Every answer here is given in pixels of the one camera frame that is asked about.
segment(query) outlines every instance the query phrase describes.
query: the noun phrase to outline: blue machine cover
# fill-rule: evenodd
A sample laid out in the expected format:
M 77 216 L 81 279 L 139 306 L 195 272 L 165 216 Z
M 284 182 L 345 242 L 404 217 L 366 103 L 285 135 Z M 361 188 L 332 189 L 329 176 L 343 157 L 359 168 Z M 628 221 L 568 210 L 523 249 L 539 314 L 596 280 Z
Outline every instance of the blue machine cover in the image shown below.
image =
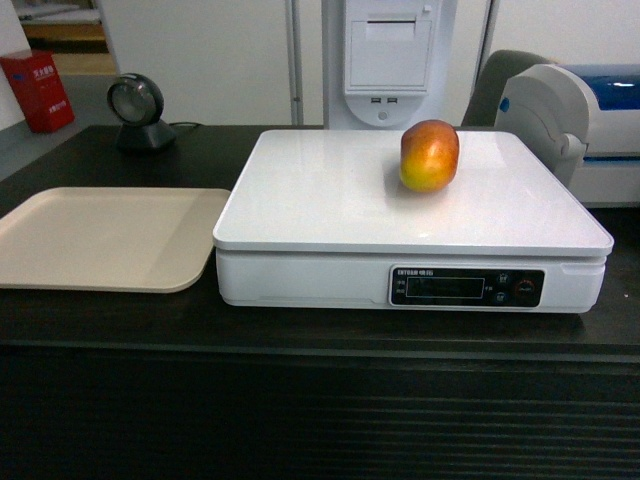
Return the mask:
M 600 110 L 640 110 L 640 65 L 560 65 L 580 77 Z

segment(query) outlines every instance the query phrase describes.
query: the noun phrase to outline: scale button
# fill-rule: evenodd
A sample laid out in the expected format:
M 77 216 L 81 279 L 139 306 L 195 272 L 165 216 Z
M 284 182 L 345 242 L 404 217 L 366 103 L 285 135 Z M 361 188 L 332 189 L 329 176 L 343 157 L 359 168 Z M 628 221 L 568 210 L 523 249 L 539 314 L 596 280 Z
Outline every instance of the scale button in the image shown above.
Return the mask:
M 506 272 L 499 273 L 496 277 L 496 282 L 498 285 L 509 285 L 511 283 L 511 274 Z
M 518 297 L 530 297 L 536 293 L 536 284 L 532 280 L 523 279 L 516 283 L 514 293 Z
M 509 300 L 509 295 L 506 292 L 496 292 L 491 300 L 494 305 L 504 305 Z

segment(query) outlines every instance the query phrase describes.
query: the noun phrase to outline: gray chair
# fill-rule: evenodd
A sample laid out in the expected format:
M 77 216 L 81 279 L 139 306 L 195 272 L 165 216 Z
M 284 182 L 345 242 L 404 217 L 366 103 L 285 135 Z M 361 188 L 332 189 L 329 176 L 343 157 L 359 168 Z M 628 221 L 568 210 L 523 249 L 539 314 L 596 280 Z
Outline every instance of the gray chair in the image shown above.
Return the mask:
M 535 53 L 518 50 L 493 52 L 480 72 L 462 126 L 493 127 L 507 80 L 540 63 L 553 62 Z

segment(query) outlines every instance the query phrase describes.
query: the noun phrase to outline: black counter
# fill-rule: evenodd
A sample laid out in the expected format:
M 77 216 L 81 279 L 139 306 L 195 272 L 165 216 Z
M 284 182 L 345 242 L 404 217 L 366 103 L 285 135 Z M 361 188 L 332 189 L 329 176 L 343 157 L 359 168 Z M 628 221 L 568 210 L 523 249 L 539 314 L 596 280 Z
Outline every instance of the black counter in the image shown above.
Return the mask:
M 232 189 L 269 128 L 141 158 L 90 127 L 1 182 L 0 215 L 59 186 Z M 637 478 L 640 210 L 592 213 L 616 244 L 580 315 L 232 307 L 213 256 L 172 294 L 2 290 L 0 477 Z

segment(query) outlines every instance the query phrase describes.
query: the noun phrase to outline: dark countertop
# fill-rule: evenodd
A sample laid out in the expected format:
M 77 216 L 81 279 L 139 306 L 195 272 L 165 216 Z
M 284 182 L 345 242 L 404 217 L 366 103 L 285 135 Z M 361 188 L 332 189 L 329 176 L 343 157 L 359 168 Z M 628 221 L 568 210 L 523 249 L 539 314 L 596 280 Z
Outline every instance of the dark countertop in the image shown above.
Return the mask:
M 0 215 L 59 186 L 232 189 L 265 126 L 183 128 L 176 145 L 136 158 L 95 126 L 0 182 Z M 0 345 L 400 358 L 640 360 L 640 209 L 596 209 L 614 236 L 595 307 L 514 314 L 232 307 L 215 258 L 173 294 L 0 291 Z

